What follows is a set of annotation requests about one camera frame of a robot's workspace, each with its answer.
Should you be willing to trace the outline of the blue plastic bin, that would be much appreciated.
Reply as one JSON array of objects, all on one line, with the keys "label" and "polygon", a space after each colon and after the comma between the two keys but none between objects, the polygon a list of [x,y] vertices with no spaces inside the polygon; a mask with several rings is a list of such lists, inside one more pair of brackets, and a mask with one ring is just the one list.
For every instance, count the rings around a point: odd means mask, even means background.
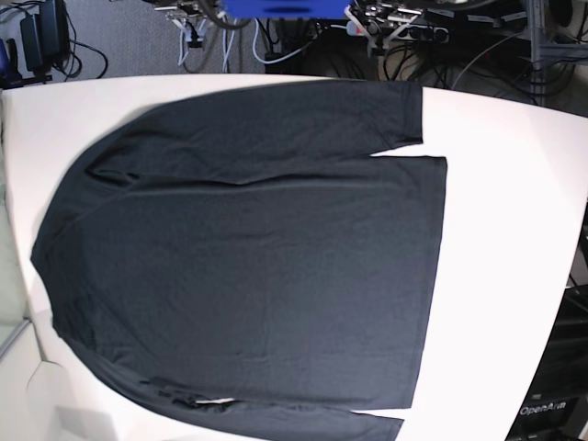
[{"label": "blue plastic bin", "polygon": [[238,18],[334,18],[351,4],[346,0],[226,0],[229,14]]}]

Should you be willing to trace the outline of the dark navy long-sleeve T-shirt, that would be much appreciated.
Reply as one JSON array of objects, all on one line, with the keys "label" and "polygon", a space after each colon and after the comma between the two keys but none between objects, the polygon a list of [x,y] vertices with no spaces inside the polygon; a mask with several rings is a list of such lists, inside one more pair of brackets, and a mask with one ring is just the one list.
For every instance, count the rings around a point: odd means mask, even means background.
[{"label": "dark navy long-sleeve T-shirt", "polygon": [[421,86],[318,81],[165,104],[72,164],[31,262],[105,385],[265,440],[393,440],[424,351],[447,161]]}]

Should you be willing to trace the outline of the black power adapter box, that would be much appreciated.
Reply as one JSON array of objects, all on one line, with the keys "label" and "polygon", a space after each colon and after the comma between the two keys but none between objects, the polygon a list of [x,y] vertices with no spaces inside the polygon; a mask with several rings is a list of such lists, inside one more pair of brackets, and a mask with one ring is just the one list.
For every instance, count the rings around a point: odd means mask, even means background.
[{"label": "black power adapter box", "polygon": [[25,13],[20,32],[27,69],[44,74],[69,53],[69,31],[63,1],[41,1],[36,13]]}]

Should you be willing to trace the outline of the black power strip red switch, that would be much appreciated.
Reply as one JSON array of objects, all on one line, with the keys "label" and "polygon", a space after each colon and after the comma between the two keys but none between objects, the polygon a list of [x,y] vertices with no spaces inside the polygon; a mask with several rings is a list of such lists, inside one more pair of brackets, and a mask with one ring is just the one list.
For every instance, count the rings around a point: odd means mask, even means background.
[{"label": "black power strip red switch", "polygon": [[427,24],[378,23],[368,22],[359,26],[353,21],[348,21],[344,29],[351,37],[364,37],[372,45],[384,46],[392,41],[409,42],[435,42],[449,43],[449,31],[446,28],[435,27]]}]

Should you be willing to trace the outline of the black OpenArm labelled case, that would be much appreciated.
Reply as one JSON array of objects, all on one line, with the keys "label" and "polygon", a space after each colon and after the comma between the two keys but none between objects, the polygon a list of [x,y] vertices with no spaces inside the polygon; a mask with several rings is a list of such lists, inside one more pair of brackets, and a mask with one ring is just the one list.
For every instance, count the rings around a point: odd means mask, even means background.
[{"label": "black OpenArm labelled case", "polygon": [[587,287],[565,290],[508,440],[576,440],[564,427],[587,396]]}]

